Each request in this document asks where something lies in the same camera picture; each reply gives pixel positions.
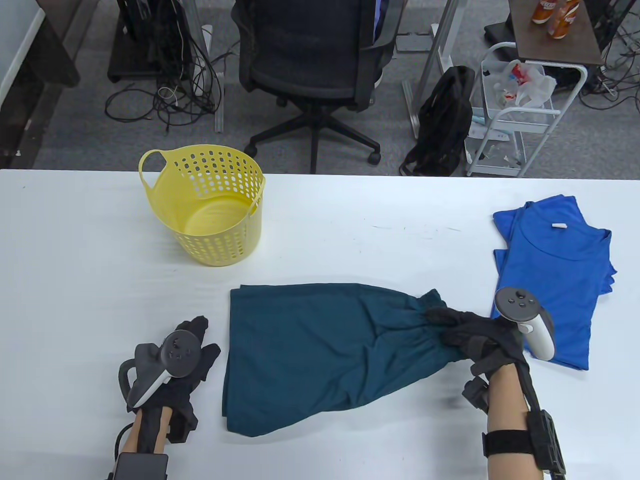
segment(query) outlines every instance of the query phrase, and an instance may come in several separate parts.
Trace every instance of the folded blue shirt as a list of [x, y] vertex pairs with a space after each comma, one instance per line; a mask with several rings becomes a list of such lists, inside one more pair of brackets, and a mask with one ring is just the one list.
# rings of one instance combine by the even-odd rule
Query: folded blue shirt
[[575, 197], [564, 195], [496, 212], [493, 221], [509, 248], [494, 251], [498, 289], [523, 288], [538, 297], [556, 324], [552, 362], [588, 370], [591, 316], [616, 273], [611, 231], [587, 225]]

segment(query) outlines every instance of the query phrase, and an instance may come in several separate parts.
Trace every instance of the teal t-shirt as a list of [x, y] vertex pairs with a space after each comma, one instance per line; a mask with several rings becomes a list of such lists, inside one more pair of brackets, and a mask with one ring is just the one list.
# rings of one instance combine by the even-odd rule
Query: teal t-shirt
[[366, 405], [460, 360], [425, 318], [445, 306], [435, 290], [416, 298], [359, 284], [232, 290], [227, 429], [265, 435]]

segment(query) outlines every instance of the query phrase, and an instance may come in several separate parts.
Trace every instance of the office chair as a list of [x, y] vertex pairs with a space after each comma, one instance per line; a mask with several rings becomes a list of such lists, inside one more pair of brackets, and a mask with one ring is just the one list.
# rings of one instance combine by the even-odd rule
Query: office chair
[[405, 0], [390, 0], [374, 41], [375, 0], [236, 0], [231, 17], [240, 32], [240, 83], [292, 102], [302, 114], [252, 136], [244, 152], [255, 157], [258, 142], [311, 129], [311, 173], [316, 172], [319, 132], [331, 129], [373, 148], [380, 144], [332, 117], [340, 107], [363, 111], [374, 83], [389, 63]]

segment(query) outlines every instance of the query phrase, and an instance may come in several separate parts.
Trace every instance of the chair base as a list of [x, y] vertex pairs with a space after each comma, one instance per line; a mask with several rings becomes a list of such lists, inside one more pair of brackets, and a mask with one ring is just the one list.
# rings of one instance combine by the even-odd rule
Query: chair base
[[[286, 99], [277, 99], [279, 106], [286, 106]], [[367, 145], [369, 148], [373, 148], [373, 152], [369, 155], [368, 162], [372, 165], [380, 163], [380, 144], [377, 141], [373, 141], [366, 135], [358, 132], [350, 126], [336, 120], [331, 114], [338, 110], [341, 106], [322, 106], [320, 104], [302, 104], [294, 102], [295, 105], [302, 110], [302, 114], [296, 118], [292, 118], [280, 125], [276, 125], [268, 130], [265, 130], [258, 135], [254, 135], [249, 140], [249, 144], [244, 148], [245, 154], [250, 157], [255, 157], [258, 153], [256, 143], [269, 140], [271, 138], [283, 135], [288, 132], [308, 127], [311, 129], [311, 168], [310, 173], [315, 173], [317, 168], [318, 158], [318, 143], [320, 140], [320, 130], [328, 128], [340, 135], [344, 135], [347, 138], [351, 138], [363, 145]]]

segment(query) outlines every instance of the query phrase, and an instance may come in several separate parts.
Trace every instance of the plastic bag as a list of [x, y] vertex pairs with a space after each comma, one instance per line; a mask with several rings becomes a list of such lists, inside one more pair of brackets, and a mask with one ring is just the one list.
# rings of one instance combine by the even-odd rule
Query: plastic bag
[[537, 108], [551, 98], [556, 88], [556, 79], [540, 73], [536, 65], [513, 60], [493, 88], [502, 108]]

